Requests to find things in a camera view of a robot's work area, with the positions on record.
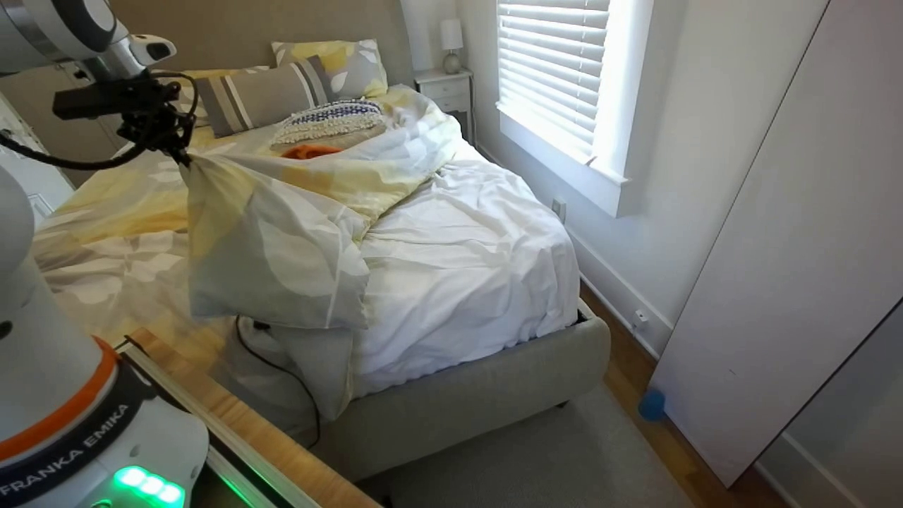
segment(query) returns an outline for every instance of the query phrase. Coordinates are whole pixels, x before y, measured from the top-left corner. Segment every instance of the bed frame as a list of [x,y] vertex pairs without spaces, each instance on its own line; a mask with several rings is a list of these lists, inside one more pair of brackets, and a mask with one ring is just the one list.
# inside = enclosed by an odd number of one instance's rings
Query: bed frame
[[[388,80],[411,81],[398,0],[116,0],[116,15],[175,40],[186,71],[270,64],[270,40],[378,40]],[[353,480],[428,458],[598,387],[607,353],[584,304],[566,329],[353,401],[313,452]]]

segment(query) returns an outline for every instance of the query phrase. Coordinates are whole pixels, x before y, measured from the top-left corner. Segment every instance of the window blind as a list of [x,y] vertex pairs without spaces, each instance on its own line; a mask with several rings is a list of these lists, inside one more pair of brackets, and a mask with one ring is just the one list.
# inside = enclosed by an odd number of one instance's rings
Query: window blind
[[610,0],[500,0],[500,109],[590,162]]

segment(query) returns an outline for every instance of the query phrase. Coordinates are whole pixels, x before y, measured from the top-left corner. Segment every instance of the wooden floor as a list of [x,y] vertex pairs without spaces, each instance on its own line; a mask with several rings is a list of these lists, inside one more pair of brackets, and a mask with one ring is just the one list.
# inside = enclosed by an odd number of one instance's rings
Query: wooden floor
[[586,289],[584,301],[613,328],[613,362],[604,377],[607,387],[614,392],[635,427],[646,435],[658,458],[672,469],[675,480],[682,486],[692,503],[706,508],[780,508],[780,497],[764,483],[758,471],[747,471],[735,480],[734,487],[725,487],[672,424],[646,424],[637,418],[637,404],[652,377],[655,359]]

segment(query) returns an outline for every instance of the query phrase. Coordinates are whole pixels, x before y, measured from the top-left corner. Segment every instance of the headboard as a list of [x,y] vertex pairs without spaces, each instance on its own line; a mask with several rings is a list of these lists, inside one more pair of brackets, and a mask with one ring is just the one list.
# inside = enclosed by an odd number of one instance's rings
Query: headboard
[[398,0],[113,0],[113,12],[178,46],[167,67],[270,64],[273,40],[378,40],[388,81],[411,81]]

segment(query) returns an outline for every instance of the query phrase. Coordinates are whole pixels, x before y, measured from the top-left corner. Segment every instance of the green light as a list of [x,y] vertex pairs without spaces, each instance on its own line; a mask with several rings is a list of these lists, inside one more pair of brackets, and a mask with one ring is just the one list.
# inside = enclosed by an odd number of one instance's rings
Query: green light
[[164,480],[147,476],[147,480],[140,483],[140,492],[151,497],[151,495],[164,492]]
[[122,483],[122,486],[140,486],[143,480],[147,480],[147,471],[137,466],[122,469],[116,473],[116,483]]
[[168,483],[168,486],[164,486],[164,492],[158,495],[158,499],[175,506],[175,503],[184,499],[184,492]]

